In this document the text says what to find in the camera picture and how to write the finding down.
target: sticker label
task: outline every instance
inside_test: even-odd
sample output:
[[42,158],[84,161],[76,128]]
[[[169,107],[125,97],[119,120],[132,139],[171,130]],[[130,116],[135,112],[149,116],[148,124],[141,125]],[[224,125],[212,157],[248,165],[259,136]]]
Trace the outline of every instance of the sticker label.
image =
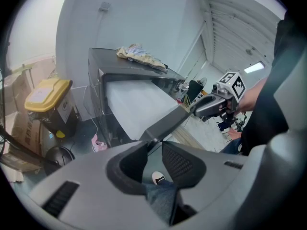
[[240,77],[236,79],[234,84],[232,85],[232,89],[234,90],[238,99],[240,99],[241,95],[244,93],[245,86]]
[[220,82],[221,83],[227,83],[235,74],[234,73],[228,73],[225,77],[223,77]]
[[31,94],[30,98],[28,99],[28,102],[43,103],[51,92],[52,88],[37,89],[33,92],[33,94]]
[[69,97],[67,94],[58,107],[59,115],[63,119],[64,123],[67,122],[69,114],[71,113],[71,110],[72,110],[72,105],[69,101]]

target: cardboard box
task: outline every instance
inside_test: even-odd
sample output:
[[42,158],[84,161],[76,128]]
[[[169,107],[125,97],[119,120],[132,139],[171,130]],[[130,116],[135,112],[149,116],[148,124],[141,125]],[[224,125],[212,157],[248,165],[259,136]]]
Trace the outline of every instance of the cardboard box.
[[[32,152],[42,156],[39,142],[40,122],[38,120],[31,121],[27,114],[21,112],[7,115],[5,119],[6,131]],[[40,168],[39,159],[28,155],[23,150],[15,148],[7,142],[4,144],[0,162],[22,172]]]
[[5,115],[15,112],[27,113],[24,102],[31,92],[26,73],[15,73],[4,79]]

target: yellow lid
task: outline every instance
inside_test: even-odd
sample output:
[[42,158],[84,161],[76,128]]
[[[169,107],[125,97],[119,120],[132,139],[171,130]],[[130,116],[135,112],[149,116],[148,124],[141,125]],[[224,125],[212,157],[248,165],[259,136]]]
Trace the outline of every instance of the yellow lid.
[[42,80],[28,95],[24,107],[32,112],[46,112],[58,103],[69,86],[70,80]]

